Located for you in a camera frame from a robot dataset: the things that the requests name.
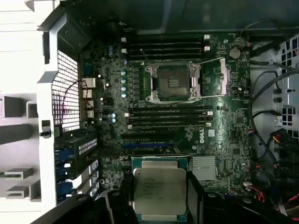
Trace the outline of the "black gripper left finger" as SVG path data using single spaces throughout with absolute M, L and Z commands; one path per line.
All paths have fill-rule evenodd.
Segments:
M 98 199 L 76 194 L 41 217 L 34 224 L 125 224 L 133 223 L 133 207 L 127 193 L 132 188 L 132 175 L 125 175 L 120 189 L 105 190 Z

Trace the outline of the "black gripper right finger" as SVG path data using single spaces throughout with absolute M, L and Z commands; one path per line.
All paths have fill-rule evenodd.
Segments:
M 225 197 L 205 191 L 187 174 L 187 206 L 195 224 L 295 224 L 292 218 L 245 196 Z

